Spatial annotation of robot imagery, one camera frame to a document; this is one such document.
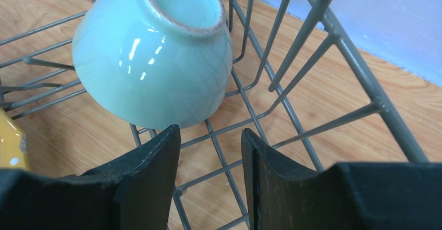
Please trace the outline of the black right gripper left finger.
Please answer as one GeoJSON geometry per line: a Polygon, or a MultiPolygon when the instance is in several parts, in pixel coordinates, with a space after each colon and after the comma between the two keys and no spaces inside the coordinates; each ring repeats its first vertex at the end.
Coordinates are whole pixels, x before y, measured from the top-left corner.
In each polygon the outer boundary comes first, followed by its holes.
{"type": "Polygon", "coordinates": [[[1,229],[166,229],[181,136],[170,125],[81,175],[1,169],[1,229]]]}

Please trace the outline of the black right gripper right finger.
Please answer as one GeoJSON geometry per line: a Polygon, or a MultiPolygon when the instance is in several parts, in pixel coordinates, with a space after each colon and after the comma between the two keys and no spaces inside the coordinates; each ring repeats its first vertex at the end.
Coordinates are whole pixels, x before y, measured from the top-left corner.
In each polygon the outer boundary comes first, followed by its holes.
{"type": "Polygon", "coordinates": [[[441,164],[338,162],[317,172],[241,135],[251,229],[441,229],[441,164]]]}

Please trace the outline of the yellow polka dot plate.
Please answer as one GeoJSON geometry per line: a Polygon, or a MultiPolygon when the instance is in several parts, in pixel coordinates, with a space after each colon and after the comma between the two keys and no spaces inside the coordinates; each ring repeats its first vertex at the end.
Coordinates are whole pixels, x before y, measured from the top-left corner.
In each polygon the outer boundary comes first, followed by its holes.
{"type": "Polygon", "coordinates": [[[30,170],[26,133],[1,108],[1,168],[30,170]]]}

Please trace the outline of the grey wire dish rack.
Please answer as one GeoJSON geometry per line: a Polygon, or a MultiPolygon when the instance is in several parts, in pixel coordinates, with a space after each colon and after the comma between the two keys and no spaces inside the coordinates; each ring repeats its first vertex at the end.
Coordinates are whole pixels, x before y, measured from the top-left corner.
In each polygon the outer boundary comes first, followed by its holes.
{"type": "MultiPolygon", "coordinates": [[[[140,146],[156,130],[125,123],[87,94],[72,67],[74,29],[94,0],[1,0],[1,108],[26,132],[34,172],[81,174],[140,146]]],[[[181,131],[169,229],[248,229],[240,138],[321,171],[338,161],[428,162],[422,116],[399,115],[391,67],[368,66],[327,4],[223,0],[234,68],[208,120],[181,131]]]]}

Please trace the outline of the teal and yellow bowls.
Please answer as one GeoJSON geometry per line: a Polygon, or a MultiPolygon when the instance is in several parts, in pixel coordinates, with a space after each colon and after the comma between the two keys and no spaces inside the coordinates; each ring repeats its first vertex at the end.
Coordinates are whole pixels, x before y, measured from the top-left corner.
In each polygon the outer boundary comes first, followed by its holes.
{"type": "Polygon", "coordinates": [[[220,107],[232,70],[221,0],[96,0],[72,38],[95,101],[131,124],[182,128],[220,107]]]}

